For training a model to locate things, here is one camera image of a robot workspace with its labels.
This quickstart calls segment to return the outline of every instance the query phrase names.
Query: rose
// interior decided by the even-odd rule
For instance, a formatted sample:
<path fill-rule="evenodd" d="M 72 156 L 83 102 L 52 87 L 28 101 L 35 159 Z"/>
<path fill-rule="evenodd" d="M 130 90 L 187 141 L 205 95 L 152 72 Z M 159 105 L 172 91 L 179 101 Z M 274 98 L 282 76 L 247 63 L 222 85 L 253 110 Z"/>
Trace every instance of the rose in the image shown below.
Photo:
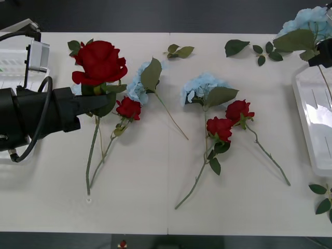
<path fill-rule="evenodd" d="M 75 71 L 72 79 L 76 84 L 98 86 L 104 82 L 115 82 L 126 75 L 125 58 L 119 58 L 120 49 L 103 40 L 93 41 L 82 47 L 76 63 L 84 68 L 84 72 Z"/>
<path fill-rule="evenodd" d="M 232 136 L 230 129 L 233 126 L 233 122 L 226 118 L 217 118 L 209 119 L 206 122 L 206 129 L 209 131 L 213 136 L 217 133 L 219 139 L 224 142 L 229 142 L 228 138 Z"/>
<path fill-rule="evenodd" d="M 116 111 L 119 115 L 125 117 L 125 118 L 133 118 L 134 120 L 139 120 L 139 114 L 141 114 L 141 104 L 137 101 L 133 101 L 128 97 L 124 97 L 124 99 L 121 101 L 116 101 L 119 105 L 118 108 L 116 108 Z"/>
<path fill-rule="evenodd" d="M 241 113 L 244 117 L 254 117 L 255 113 L 249 112 L 250 103 L 246 103 L 245 100 L 236 100 L 227 107 L 226 118 L 230 119 L 234 124 L 240 121 Z"/>

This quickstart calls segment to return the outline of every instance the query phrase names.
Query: hydrangea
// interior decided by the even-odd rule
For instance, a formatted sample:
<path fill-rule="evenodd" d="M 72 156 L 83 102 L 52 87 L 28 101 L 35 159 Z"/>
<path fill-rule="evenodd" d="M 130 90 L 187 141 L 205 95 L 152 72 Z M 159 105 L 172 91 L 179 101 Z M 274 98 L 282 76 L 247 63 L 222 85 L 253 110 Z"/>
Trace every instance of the hydrangea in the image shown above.
<path fill-rule="evenodd" d="M 186 100 L 189 103 L 192 102 L 192 98 L 196 95 L 197 97 L 203 97 L 208 95 L 210 91 L 215 87 L 227 87 L 230 86 L 221 79 L 215 78 L 210 73 L 203 73 L 197 78 L 188 81 L 181 90 L 181 105 L 185 106 Z"/>
<path fill-rule="evenodd" d="M 146 93 L 145 88 L 141 83 L 141 74 L 150 65 L 150 62 L 144 62 L 142 66 L 137 70 L 137 75 L 133 78 L 133 82 L 127 85 L 128 97 L 133 100 L 140 102 L 141 105 L 147 104 L 149 97 Z M 161 63 L 162 69 L 165 69 L 164 62 Z"/>
<path fill-rule="evenodd" d="M 277 37 L 283 36 L 290 31 L 297 29 L 310 29 L 313 33 L 318 32 L 318 39 L 325 39 L 332 34 L 332 27 L 327 23 L 327 8 L 315 7 L 313 9 L 303 9 L 297 13 L 292 21 L 285 22 L 283 29 Z"/>

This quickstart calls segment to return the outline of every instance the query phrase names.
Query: white tabletop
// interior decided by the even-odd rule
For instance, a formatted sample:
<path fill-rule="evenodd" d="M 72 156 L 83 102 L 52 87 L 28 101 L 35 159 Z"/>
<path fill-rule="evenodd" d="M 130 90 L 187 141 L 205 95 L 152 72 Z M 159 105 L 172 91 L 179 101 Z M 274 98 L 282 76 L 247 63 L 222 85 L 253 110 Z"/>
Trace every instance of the white tabletop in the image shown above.
<path fill-rule="evenodd" d="M 325 180 L 312 173 L 291 87 L 294 72 L 304 62 L 292 54 L 283 62 L 267 59 L 258 67 L 249 48 L 234 58 L 225 56 L 229 39 L 263 46 L 273 35 L 44 33 L 42 41 L 51 45 L 49 64 L 56 88 L 72 85 L 71 73 L 79 70 L 68 56 L 67 42 L 91 38 L 121 49 L 129 69 L 124 84 L 152 56 L 163 61 L 161 96 L 190 141 L 183 139 L 150 96 L 141 121 L 114 144 L 88 203 L 85 170 L 94 122 L 82 115 L 81 130 L 46 137 L 30 165 L 0 165 L 1 231 L 332 235 L 327 215 L 314 214 L 319 197 L 308 184 Z M 24 49 L 28 41 L 12 38 L 0 48 Z M 169 62 L 162 52 L 172 43 L 194 46 L 194 54 Z M 192 197 L 174 210 L 199 173 L 205 147 L 203 112 L 199 105 L 182 108 L 179 92 L 188 80 L 206 71 L 240 90 L 239 100 L 251 102 L 256 113 L 251 126 L 283 167 L 291 187 L 254 144 L 253 135 L 235 128 L 231 149 L 218 156 L 221 177 L 206 167 Z M 214 115 L 221 117 L 224 111 L 216 108 L 209 114 Z M 116 122 L 111 115 L 103 119 L 105 137 Z M 100 159 L 99 141 L 96 144 L 92 165 Z"/>

